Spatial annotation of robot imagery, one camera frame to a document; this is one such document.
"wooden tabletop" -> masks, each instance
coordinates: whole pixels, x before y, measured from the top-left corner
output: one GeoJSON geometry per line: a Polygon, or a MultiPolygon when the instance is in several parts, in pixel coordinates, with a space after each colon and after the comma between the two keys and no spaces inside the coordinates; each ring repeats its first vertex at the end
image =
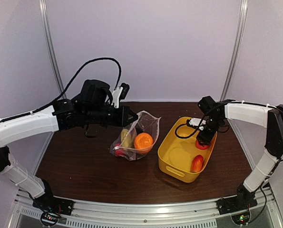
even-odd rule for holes
{"type": "Polygon", "coordinates": [[[97,138],[74,128],[54,134],[37,176],[47,180],[56,196],[106,203],[188,202],[236,194],[251,172],[232,129],[219,133],[205,170],[193,183],[183,183],[158,167],[157,150],[179,117],[201,117],[196,103],[126,103],[160,121],[160,136],[143,159],[128,161],[109,153],[121,128],[108,127],[97,138]]]}

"robotic arm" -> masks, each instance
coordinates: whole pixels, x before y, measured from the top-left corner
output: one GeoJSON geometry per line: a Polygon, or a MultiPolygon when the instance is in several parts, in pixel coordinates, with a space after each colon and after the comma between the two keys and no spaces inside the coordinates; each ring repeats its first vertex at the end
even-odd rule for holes
{"type": "Polygon", "coordinates": [[[196,139],[200,145],[209,145],[225,120],[240,120],[253,123],[267,129],[264,153],[256,168],[237,188],[237,196],[233,199],[220,199],[217,202],[220,214],[232,213],[255,206],[254,194],[273,174],[283,156],[283,104],[275,107],[261,104],[225,100],[215,102],[212,97],[203,97],[198,107],[204,113],[203,118],[192,118],[188,126],[199,130],[196,139]]]}
{"type": "Polygon", "coordinates": [[[126,97],[129,85],[122,83],[113,93],[109,87],[102,81],[86,80],[81,92],[71,100],[57,100],[42,111],[24,113],[18,118],[0,119],[0,174],[26,190],[34,200],[34,206],[43,211],[70,215],[73,202],[55,198],[49,184],[18,164],[7,145],[39,133],[77,126],[84,128],[89,124],[127,126],[137,120],[138,116],[128,106],[119,105],[126,97]]]}

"yellow plastic container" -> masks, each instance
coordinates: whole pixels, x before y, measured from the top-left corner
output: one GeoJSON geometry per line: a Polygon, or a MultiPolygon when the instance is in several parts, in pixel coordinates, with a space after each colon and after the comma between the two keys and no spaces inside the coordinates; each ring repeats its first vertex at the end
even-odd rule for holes
{"type": "MultiPolygon", "coordinates": [[[[158,149],[158,157],[159,168],[162,172],[183,182],[191,183],[205,169],[214,148],[217,134],[206,150],[200,150],[195,145],[196,136],[199,132],[188,139],[180,139],[175,135],[176,127],[185,124],[187,119],[191,118],[182,117],[174,124],[158,149]],[[203,167],[200,172],[190,172],[192,161],[199,154],[204,158],[203,167]]],[[[177,133],[181,136],[188,136],[193,131],[194,129],[191,127],[182,126],[177,133]]]]}

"vertical metal pole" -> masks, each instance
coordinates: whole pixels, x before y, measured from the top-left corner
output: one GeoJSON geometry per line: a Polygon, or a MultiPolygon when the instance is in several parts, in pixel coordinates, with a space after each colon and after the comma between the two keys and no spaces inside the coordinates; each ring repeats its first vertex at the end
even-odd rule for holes
{"type": "Polygon", "coordinates": [[[224,89],[223,89],[223,92],[222,92],[222,95],[221,95],[221,101],[226,99],[226,96],[227,96],[227,93],[228,93],[228,90],[229,90],[229,87],[230,87],[231,79],[233,77],[236,61],[237,61],[237,58],[238,58],[239,48],[241,46],[242,38],[243,38],[244,30],[245,30],[245,24],[246,24],[246,19],[247,19],[247,10],[248,10],[248,0],[242,0],[234,48],[233,48],[233,52],[232,52],[232,57],[231,57],[231,61],[230,61],[230,65],[229,65],[224,89]]]}
{"type": "Polygon", "coordinates": [[[56,54],[55,54],[54,46],[52,43],[52,38],[51,38],[51,33],[50,33],[50,28],[49,28],[49,20],[48,20],[48,15],[47,15],[47,10],[46,10],[46,0],[39,0],[39,4],[40,4],[42,22],[44,26],[45,37],[46,37],[46,43],[47,43],[47,47],[49,51],[49,58],[50,58],[52,69],[53,69],[53,72],[56,78],[58,89],[61,93],[64,90],[64,86],[63,86],[62,79],[60,76],[56,54]]]}

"white wall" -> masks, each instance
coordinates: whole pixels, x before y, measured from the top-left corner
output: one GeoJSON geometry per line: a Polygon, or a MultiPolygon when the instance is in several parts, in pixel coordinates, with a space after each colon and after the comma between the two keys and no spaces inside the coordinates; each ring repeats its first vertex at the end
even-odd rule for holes
{"type": "MultiPolygon", "coordinates": [[[[219,99],[229,67],[240,0],[47,1],[64,84],[87,60],[114,57],[131,90],[127,101],[219,99]]],[[[117,66],[86,67],[68,90],[87,78],[115,86],[117,66]]]]}
{"type": "MultiPolygon", "coordinates": [[[[283,104],[283,0],[248,2],[242,46],[228,98],[283,104]]],[[[263,154],[266,131],[236,122],[257,163],[263,154]]],[[[270,183],[283,216],[283,163],[270,183]]]]}
{"type": "MultiPolygon", "coordinates": [[[[0,0],[0,117],[35,109],[58,94],[45,43],[38,0],[0,0]]],[[[48,135],[9,145],[29,171],[34,171],[48,135]]],[[[0,228],[17,188],[0,176],[0,228]]]]}

